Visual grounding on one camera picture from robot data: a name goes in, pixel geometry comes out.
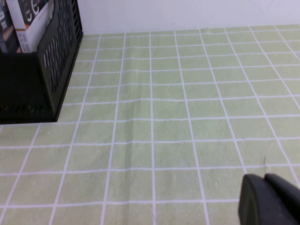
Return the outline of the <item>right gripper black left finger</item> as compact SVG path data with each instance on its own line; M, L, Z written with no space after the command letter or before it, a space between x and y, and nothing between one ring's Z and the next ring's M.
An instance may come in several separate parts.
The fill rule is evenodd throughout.
M298 225L264 177L243 176L238 215L241 225Z

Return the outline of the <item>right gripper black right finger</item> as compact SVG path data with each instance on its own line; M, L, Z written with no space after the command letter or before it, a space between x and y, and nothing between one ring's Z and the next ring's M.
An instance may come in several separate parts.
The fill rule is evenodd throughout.
M300 189L280 176L267 173L264 176L265 181L274 189L283 205L288 209L291 215L300 221Z

